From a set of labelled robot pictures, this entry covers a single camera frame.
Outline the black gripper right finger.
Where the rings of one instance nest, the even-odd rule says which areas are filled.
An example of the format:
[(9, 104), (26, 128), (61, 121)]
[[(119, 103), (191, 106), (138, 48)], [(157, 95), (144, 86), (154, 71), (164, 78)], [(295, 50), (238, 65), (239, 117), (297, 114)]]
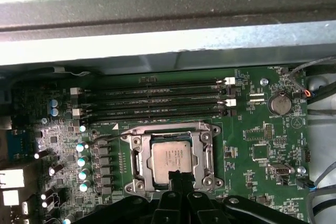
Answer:
[(228, 196), (221, 203), (196, 191), (192, 173), (183, 173), (184, 192), (190, 207), (192, 223), (305, 223), (291, 215), (279, 212), (256, 201)]

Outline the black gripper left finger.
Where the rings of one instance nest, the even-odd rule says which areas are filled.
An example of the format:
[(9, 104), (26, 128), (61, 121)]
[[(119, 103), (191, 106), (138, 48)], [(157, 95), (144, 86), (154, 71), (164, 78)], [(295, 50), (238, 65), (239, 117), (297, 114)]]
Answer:
[(165, 191), (159, 200), (129, 196), (75, 223), (180, 223), (182, 195), (173, 190), (173, 185), (180, 181), (181, 175), (178, 170), (169, 172), (170, 190)]

